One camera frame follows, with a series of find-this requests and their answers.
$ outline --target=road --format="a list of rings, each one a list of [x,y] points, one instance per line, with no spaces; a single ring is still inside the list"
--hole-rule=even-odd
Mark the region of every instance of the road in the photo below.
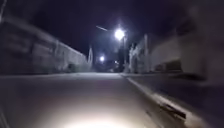
[[[157,128],[161,122],[176,127],[119,74],[3,77],[0,83],[1,111],[10,128]]]

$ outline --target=night sky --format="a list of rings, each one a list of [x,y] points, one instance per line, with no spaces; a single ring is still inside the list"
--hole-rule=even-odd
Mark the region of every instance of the night sky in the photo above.
[[[114,29],[120,24],[133,37],[162,35],[175,26],[179,15],[180,9],[168,0],[46,0],[31,23],[88,54],[90,45],[112,46],[108,34],[96,25]]]

